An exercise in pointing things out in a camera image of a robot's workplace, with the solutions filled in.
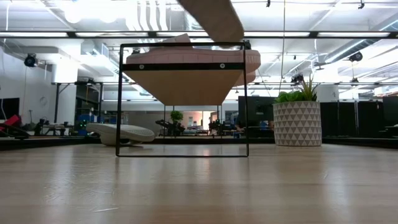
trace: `black metal frame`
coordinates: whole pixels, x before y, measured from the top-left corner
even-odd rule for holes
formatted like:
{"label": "black metal frame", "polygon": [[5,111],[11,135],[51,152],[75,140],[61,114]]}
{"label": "black metal frame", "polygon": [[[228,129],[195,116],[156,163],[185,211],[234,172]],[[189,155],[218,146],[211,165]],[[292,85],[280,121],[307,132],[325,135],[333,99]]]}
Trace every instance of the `black metal frame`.
{"label": "black metal frame", "polygon": [[[123,64],[123,53],[127,47],[198,47],[198,46],[240,46],[243,49],[242,63],[165,63],[165,64]],[[242,70],[244,80],[244,97],[246,99],[245,111],[248,110],[248,88],[246,80],[246,50],[244,42],[214,42],[214,43],[144,43],[144,44],[121,44],[119,52],[119,83],[118,83],[118,116],[116,121],[116,156],[117,157],[248,157],[249,156],[249,136],[246,132],[246,155],[120,155],[120,135],[121,135],[121,108],[122,108],[122,88],[123,71],[149,71],[149,70]],[[248,124],[248,114],[245,113],[246,124]]]}
{"label": "black metal frame", "polygon": [[[60,97],[60,93],[66,89],[69,85],[100,85],[100,89],[98,92],[99,98],[98,98],[98,118],[101,120],[101,108],[102,108],[102,101],[103,101],[103,91],[104,91],[104,83],[103,82],[74,82],[74,83],[52,83],[53,85],[57,86],[57,90],[55,92],[55,114],[54,114],[54,123],[57,123],[58,120],[58,101]],[[66,85],[61,91],[60,91],[60,86],[61,85]]]}

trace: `rectangular frame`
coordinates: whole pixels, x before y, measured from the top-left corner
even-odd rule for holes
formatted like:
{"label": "rectangular frame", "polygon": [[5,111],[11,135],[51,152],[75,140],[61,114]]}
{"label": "rectangular frame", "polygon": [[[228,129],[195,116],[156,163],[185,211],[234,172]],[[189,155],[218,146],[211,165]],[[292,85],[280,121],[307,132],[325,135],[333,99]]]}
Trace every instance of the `rectangular frame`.
{"label": "rectangular frame", "polygon": [[[240,46],[243,50],[242,63],[165,63],[165,64],[123,64],[123,54],[126,47],[198,47],[198,46]],[[116,152],[117,157],[248,157],[249,136],[246,134],[246,155],[120,155],[121,136],[121,108],[122,108],[122,87],[123,71],[148,71],[148,70],[242,70],[244,80],[244,97],[246,99],[245,111],[248,110],[248,88],[246,80],[246,44],[244,42],[187,42],[187,43],[143,43],[143,44],[121,44],[119,51],[119,83],[118,83],[118,113],[116,121]]]}

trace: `fluorescent light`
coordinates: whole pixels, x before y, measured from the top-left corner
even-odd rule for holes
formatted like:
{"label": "fluorescent light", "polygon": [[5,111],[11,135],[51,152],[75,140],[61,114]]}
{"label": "fluorescent light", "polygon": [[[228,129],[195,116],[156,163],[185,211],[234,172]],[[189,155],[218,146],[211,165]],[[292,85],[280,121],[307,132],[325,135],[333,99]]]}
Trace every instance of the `fluorescent light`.
{"label": "fluorescent light", "polygon": [[158,32],[158,37],[173,37],[178,35],[188,34],[190,37],[208,37],[206,32]]}
{"label": "fluorescent light", "polygon": [[1,37],[68,37],[66,32],[0,32]]}
{"label": "fluorescent light", "polygon": [[319,37],[387,37],[389,32],[320,32]]}
{"label": "fluorescent light", "polygon": [[[285,37],[308,37],[309,32],[285,32]],[[283,32],[245,32],[244,36],[248,37],[283,37]]]}
{"label": "fluorescent light", "polygon": [[[103,101],[108,101],[108,102],[117,102],[118,100],[103,100]],[[131,101],[131,102],[133,102],[133,101],[146,101],[146,102],[148,102],[148,101],[157,101],[157,100],[154,100],[154,99],[141,99],[141,100],[122,100],[122,101]]]}
{"label": "fluorescent light", "polygon": [[148,37],[147,32],[77,32],[78,37]]}
{"label": "fluorescent light", "polygon": [[117,102],[118,100],[103,100],[105,102]]}
{"label": "fluorescent light", "polygon": [[[117,83],[117,82],[107,82],[107,83],[103,83],[103,85],[119,85],[119,83]],[[130,83],[123,82],[122,85],[130,85]]]}

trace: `wooden platform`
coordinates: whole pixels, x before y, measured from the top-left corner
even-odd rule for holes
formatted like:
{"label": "wooden platform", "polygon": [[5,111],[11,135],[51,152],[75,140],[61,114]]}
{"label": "wooden platform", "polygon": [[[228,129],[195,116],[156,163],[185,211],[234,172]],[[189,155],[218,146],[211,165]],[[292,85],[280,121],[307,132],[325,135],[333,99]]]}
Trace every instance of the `wooden platform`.
{"label": "wooden platform", "polygon": [[[212,153],[220,145],[145,148]],[[0,151],[1,224],[398,223],[397,151],[266,144],[251,152],[131,159],[100,144]]]}

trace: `pillar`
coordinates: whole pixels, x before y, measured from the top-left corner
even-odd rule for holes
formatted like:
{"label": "pillar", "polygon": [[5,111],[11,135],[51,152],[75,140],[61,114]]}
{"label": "pillar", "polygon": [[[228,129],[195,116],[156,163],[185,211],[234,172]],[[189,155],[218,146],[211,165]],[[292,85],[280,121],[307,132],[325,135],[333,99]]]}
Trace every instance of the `pillar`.
{"label": "pillar", "polygon": [[[78,64],[71,60],[59,61],[56,65],[52,67],[53,82],[55,83],[73,83],[77,81]],[[56,86],[54,86],[54,96],[56,94]],[[55,100],[53,101],[53,107],[55,112]],[[69,85],[58,97],[58,116],[57,123],[63,123],[68,121],[69,124],[75,123],[75,102],[76,102],[76,86]]]}

